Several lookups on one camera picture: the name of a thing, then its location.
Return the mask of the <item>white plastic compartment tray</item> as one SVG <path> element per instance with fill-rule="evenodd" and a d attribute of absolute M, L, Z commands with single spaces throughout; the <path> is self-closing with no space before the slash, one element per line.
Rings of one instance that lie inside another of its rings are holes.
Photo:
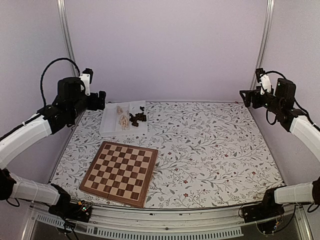
<path fill-rule="evenodd" d="M 130 101 L 107 103 L 103 110 L 99 133 L 102 137 L 117 137 L 124 135 L 142 135 L 148 132 L 148 121 L 137 120 L 137 125 L 132 125 L 130 118 L 137 114 L 146 115 L 146 102 Z"/>

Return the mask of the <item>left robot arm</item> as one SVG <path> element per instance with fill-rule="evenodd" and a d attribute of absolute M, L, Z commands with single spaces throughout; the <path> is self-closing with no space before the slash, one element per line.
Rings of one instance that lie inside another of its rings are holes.
<path fill-rule="evenodd" d="M 74 213 L 70 195 L 55 184 L 42 184 L 11 173 L 7 165 L 19 154 L 54 135 L 64 127 L 72 127 L 86 110 L 104 110 L 106 92 L 90 91 L 91 75 L 67 77 L 57 83 L 57 96 L 52 104 L 39 109 L 31 118 L 0 138 L 0 199 L 22 199 L 54 206 L 63 216 Z"/>

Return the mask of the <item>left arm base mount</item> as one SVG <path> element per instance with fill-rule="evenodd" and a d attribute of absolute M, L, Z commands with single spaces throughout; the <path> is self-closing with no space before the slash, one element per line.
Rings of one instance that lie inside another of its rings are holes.
<path fill-rule="evenodd" d="M 48 212 L 63 220 L 75 220 L 88 223 L 92 214 L 92 204 L 81 200 L 78 202 L 59 203 L 51 205 Z"/>

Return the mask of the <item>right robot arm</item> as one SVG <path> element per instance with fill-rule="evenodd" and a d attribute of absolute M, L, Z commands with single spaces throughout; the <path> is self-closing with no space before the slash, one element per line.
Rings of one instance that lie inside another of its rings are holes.
<path fill-rule="evenodd" d="M 312 153 L 320 158 L 320 130 L 311 123 L 307 113 L 294 108 L 296 85 L 286 78 L 277 80 L 276 88 L 273 89 L 267 83 L 269 77 L 261 77 L 260 86 L 255 90 L 240 90 L 239 94 L 244 105 L 254 109 L 264 107 L 268 112 L 275 115 L 275 122 L 293 136 L 298 138 Z M 282 186 L 268 189 L 258 213 L 262 218 L 269 218 L 278 207 L 283 204 L 320 204 L 320 180 L 308 183 L 300 183 L 291 186 Z"/>

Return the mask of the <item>wooden chess board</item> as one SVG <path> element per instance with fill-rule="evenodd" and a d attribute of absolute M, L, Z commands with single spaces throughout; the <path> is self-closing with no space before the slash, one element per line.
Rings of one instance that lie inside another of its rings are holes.
<path fill-rule="evenodd" d="M 103 141 L 79 190 L 143 208 L 157 158 L 157 149 Z"/>

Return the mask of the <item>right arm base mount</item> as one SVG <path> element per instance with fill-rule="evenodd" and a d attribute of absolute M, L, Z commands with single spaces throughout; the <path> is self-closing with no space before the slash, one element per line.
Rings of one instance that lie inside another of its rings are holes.
<path fill-rule="evenodd" d="M 284 216 L 282 205 L 264 206 L 262 203 L 241 206 L 238 215 L 245 223 L 256 223 L 256 227 L 263 235 L 274 234 Z"/>

